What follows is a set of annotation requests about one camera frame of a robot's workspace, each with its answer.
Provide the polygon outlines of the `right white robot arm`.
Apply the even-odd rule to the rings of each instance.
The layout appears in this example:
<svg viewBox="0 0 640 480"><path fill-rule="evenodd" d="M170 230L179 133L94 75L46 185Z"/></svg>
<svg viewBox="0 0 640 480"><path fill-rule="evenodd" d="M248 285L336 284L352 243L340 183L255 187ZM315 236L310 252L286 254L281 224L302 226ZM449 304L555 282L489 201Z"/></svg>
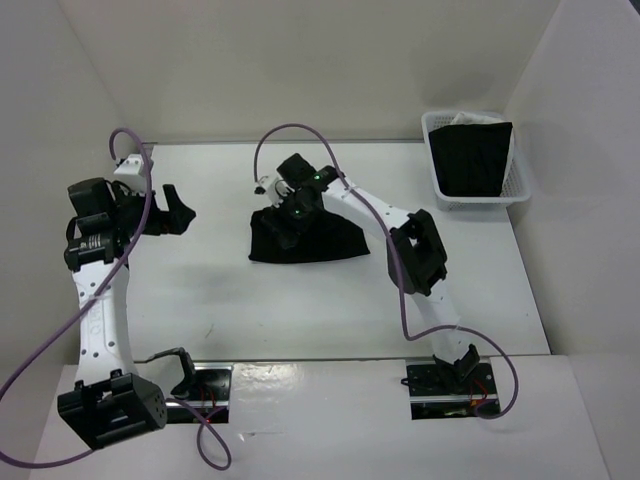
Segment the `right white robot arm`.
<svg viewBox="0 0 640 480"><path fill-rule="evenodd" d="M447 254L430 213L389 206L361 191L339 169L316 170L299 154L277 168L275 180L261 185L272 200L264 222L283 250L300 247L305 238L322 245L320 236L310 233L322 218L344 220L360 237L379 235L387 248L389 277L400 294L406 338L460 328L445 284Z"/></svg>

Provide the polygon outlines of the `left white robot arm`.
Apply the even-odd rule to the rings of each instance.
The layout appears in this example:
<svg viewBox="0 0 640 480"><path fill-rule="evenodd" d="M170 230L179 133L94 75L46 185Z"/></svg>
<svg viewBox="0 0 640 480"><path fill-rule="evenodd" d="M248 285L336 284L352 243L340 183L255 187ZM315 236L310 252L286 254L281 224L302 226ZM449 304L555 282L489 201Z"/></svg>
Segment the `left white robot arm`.
<svg viewBox="0 0 640 480"><path fill-rule="evenodd" d="M124 257L143 220L147 235L181 235L196 213L171 184L162 187L168 208L121 181L92 178L69 187L76 212L67 231L64 260L85 309L80 356L72 391L57 398L62 420L92 450L161 430L168 419L164 394L141 377L129 341Z"/></svg>

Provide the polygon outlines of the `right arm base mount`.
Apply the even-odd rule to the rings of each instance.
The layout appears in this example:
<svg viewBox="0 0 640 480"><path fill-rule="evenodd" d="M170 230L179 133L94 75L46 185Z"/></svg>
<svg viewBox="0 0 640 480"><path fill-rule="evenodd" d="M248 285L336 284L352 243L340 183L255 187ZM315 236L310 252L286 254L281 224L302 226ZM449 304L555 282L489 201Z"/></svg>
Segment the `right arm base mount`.
<svg viewBox="0 0 640 480"><path fill-rule="evenodd" d="M493 416L501 412L493 370L482 361L458 387L447 387L433 361L408 361L400 380L409 394L413 420L476 417L475 409Z"/></svg>

